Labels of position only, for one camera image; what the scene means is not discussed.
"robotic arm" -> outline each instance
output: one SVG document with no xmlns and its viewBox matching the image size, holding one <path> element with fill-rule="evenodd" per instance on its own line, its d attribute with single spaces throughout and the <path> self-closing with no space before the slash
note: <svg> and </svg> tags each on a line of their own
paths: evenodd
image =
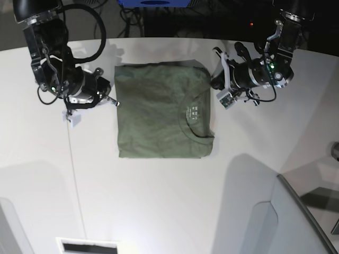
<svg viewBox="0 0 339 254">
<path fill-rule="evenodd" d="M 275 88 L 285 87 L 294 76 L 290 67 L 293 52 L 302 23 L 314 17 L 314 7 L 310 0 L 274 0 L 273 5 L 281 10 L 283 19 L 275 20 L 275 33 L 267 38 L 265 47 L 263 49 L 256 47 L 262 56 L 252 59 L 248 49 L 237 42 L 235 49 L 245 62 L 237 63 L 235 60 L 227 59 L 224 71 L 211 81 L 214 89 L 221 90 L 218 99 L 226 109 L 240 99 L 251 100 L 256 106 L 260 102 L 272 102 L 276 99 Z M 219 57 L 225 57 L 219 48 L 215 49 Z M 260 99 L 252 91 L 259 86 L 272 86 L 274 98 Z"/>
<path fill-rule="evenodd" d="M 119 102 L 109 97 L 110 82 L 103 77 L 103 70 L 96 68 L 94 72 L 83 70 L 76 64 L 83 64 L 97 59 L 106 43 L 104 23 L 96 11 L 86 5 L 70 4 L 63 6 L 58 0 L 13 0 L 14 14 L 17 23 L 24 22 L 23 29 L 30 55 L 31 67 L 39 90 L 49 91 L 64 100 L 67 112 L 95 107 L 103 99 L 115 106 Z M 97 20 L 101 30 L 101 45 L 93 56 L 77 59 L 73 57 L 68 43 L 65 11 L 80 9 L 89 12 Z"/>
</svg>

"dark background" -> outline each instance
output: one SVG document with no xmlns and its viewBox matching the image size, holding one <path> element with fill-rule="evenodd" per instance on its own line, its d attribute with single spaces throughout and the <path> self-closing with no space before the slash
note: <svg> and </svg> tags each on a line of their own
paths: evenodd
<svg viewBox="0 0 339 254">
<path fill-rule="evenodd" d="M 96 7 L 104 0 L 64 0 L 64 4 L 74 1 L 91 2 L 90 6 Z M 315 18 L 303 26 L 303 36 L 298 48 L 339 56 L 339 21 L 336 17 L 339 1 L 322 0 L 315 3 Z M 26 46 L 22 25 L 15 23 L 11 5 L 10 0 L 0 0 L 0 50 Z M 108 38 L 116 38 L 126 28 L 116 0 L 108 0 L 102 8 L 96 10 L 101 13 Z M 142 15 L 141 29 L 146 37 L 249 42 L 265 42 L 274 33 L 274 20 L 280 18 L 279 10 L 272 6 L 271 0 L 193 0 L 188 8 L 153 7 L 141 8 L 139 12 Z M 127 16 L 132 23 L 136 23 L 136 16 L 133 14 L 128 13 Z M 98 31 L 94 36 L 94 19 L 82 11 L 67 12 L 67 26 L 71 41 L 100 37 Z M 120 37 L 135 38 L 140 35 L 140 27 L 131 25 L 128 34 L 122 33 Z"/>
</svg>

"blue box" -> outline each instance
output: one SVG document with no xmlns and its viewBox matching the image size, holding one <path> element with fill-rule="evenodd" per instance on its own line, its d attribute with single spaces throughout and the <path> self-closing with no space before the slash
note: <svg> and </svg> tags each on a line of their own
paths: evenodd
<svg viewBox="0 0 339 254">
<path fill-rule="evenodd" d="M 191 0 L 119 0 L 126 8 L 133 7 L 187 7 Z"/>
</svg>

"folded t-shirt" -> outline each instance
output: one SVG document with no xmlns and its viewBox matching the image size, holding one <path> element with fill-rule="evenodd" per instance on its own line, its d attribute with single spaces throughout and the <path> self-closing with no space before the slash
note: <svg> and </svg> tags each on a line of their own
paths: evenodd
<svg viewBox="0 0 339 254">
<path fill-rule="evenodd" d="M 210 76 L 195 67 L 115 68 L 122 158 L 210 155 Z"/>
</svg>

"vent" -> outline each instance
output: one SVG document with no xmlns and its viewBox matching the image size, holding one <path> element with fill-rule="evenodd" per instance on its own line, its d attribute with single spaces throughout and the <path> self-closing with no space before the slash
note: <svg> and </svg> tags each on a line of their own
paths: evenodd
<svg viewBox="0 0 339 254">
<path fill-rule="evenodd" d="M 65 238 L 57 238 L 57 240 L 62 254 L 118 254 L 115 242 Z"/>
</svg>

